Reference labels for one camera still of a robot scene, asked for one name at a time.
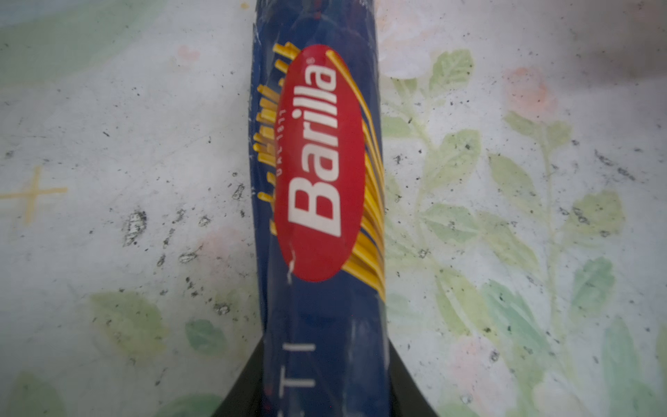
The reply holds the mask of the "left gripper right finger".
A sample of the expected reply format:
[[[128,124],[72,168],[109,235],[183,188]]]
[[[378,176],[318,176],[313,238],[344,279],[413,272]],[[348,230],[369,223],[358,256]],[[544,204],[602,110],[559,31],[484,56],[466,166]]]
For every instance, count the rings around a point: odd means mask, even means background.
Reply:
[[[389,342],[388,374],[392,417],[438,416],[411,377],[392,342]]]

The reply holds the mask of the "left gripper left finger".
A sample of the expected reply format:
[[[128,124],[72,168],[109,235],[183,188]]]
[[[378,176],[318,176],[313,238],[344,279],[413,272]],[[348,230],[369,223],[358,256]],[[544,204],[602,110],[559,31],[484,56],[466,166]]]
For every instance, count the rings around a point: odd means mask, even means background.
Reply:
[[[264,342],[257,343],[241,374],[212,417],[260,417]]]

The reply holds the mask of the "blue spaghetti bag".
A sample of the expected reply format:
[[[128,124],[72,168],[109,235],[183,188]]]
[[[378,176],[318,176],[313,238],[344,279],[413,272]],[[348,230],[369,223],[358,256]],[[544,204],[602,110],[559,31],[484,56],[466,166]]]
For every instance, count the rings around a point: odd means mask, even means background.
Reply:
[[[388,416],[370,1],[256,5],[249,153],[264,416]]]

